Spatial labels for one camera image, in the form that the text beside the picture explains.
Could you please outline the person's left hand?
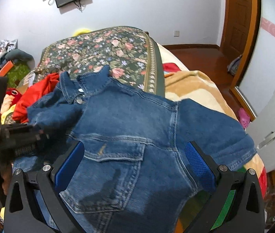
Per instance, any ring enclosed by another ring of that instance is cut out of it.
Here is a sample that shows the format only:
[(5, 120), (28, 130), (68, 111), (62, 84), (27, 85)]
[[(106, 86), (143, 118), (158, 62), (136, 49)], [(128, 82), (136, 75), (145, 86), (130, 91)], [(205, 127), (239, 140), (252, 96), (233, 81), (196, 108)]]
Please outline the person's left hand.
[(2, 184), (2, 188), (3, 188), (4, 194), (7, 195), (9, 185), (10, 185), (10, 182), (11, 182), (11, 177), (12, 177), (12, 164), (7, 163), (5, 165), (2, 165), (0, 167), (0, 173), (1, 173), (1, 177), (4, 180), (3, 184)]

